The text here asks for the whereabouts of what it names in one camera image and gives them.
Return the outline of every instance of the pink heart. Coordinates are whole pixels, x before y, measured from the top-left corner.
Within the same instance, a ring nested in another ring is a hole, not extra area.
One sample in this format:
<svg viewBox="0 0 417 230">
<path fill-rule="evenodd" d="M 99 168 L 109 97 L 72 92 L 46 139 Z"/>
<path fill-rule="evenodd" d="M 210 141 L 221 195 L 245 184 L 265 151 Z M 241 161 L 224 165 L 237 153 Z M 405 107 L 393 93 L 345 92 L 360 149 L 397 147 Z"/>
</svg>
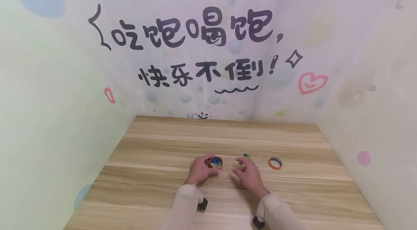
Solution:
<svg viewBox="0 0 417 230">
<path fill-rule="evenodd" d="M 104 88 L 104 94 L 107 97 L 107 99 L 109 99 L 109 102 L 116 103 L 113 97 L 113 92 L 111 91 L 109 87 Z"/>
<path fill-rule="evenodd" d="M 316 87 L 317 84 L 309 85 L 308 83 L 305 83 L 305 85 L 304 85 L 305 87 L 312 88 L 312 89 L 304 90 L 304 88 L 303 88 L 303 78 L 306 77 L 306 76 L 310 77 L 310 82 L 317 81 L 318 79 L 322 79 L 323 82 L 321 82 L 321 84 L 318 87 Z M 300 90 L 301 94 L 314 93 L 314 92 L 320 90 L 321 88 L 323 88 L 324 85 L 327 84 L 328 80 L 329 80 L 329 77 L 327 77 L 323 74 L 321 74 L 319 76 L 316 76 L 313 72 L 307 72 L 307 73 L 302 74 L 300 76 L 300 78 L 298 79 L 298 90 Z"/>
</svg>

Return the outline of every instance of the heart drawing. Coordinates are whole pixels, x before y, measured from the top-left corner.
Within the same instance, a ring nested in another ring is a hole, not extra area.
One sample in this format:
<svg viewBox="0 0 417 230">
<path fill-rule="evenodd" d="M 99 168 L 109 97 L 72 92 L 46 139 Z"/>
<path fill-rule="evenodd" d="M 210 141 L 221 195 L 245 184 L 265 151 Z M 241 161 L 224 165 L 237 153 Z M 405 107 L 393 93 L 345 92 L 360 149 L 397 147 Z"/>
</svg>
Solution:
<svg viewBox="0 0 417 230">
<path fill-rule="evenodd" d="M 300 78 L 298 79 L 298 89 L 300 90 L 300 93 L 302 95 L 308 94 L 308 93 L 314 93 L 320 90 L 321 88 L 323 88 L 327 84 L 328 80 L 329 80 L 329 77 L 323 74 L 316 76 L 313 72 L 307 72 L 307 73 L 302 74 Z"/>
</svg>

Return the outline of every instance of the smiley face drawing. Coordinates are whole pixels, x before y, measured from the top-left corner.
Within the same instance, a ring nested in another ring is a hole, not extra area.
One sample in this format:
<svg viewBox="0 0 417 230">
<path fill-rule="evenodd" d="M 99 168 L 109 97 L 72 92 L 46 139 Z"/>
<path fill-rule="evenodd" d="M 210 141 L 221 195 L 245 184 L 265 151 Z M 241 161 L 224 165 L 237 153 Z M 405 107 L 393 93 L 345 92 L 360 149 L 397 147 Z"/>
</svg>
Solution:
<svg viewBox="0 0 417 230">
<path fill-rule="evenodd" d="M 204 114 L 203 112 L 201 113 L 201 115 L 197 115 L 200 119 L 208 119 L 208 114 Z"/>
</svg>

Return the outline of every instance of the white sleeve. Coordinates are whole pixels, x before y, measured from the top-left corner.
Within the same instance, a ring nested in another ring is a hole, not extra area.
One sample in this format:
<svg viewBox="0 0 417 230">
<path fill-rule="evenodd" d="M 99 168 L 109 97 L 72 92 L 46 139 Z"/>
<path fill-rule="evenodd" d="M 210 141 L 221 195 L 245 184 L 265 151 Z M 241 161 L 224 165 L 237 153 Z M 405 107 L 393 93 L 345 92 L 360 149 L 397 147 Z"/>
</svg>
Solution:
<svg viewBox="0 0 417 230">
<path fill-rule="evenodd" d="M 272 230 L 308 230 L 307 225 L 274 194 L 266 195 L 261 199 L 256 216 L 260 222 L 266 221 Z"/>
<path fill-rule="evenodd" d="M 194 184 L 180 186 L 161 230 L 190 230 L 197 205 L 202 202 L 203 194 Z"/>
</svg>

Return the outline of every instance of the person's left hand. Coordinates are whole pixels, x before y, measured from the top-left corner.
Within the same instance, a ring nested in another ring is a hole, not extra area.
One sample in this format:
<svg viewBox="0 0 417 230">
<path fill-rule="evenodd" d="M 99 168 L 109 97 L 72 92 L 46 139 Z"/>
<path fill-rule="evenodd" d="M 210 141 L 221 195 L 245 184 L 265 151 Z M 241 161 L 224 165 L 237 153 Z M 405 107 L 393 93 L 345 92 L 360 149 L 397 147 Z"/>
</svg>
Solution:
<svg viewBox="0 0 417 230">
<path fill-rule="evenodd" d="M 196 157 L 194 161 L 191 162 L 190 172 L 184 184 L 194 184 L 195 186 L 198 186 L 198 184 L 206 180 L 209 175 L 217 175 L 220 173 L 220 169 L 208 167 L 209 165 L 206 164 L 206 161 L 209 161 L 214 156 L 216 155 L 210 154 Z"/>
</svg>

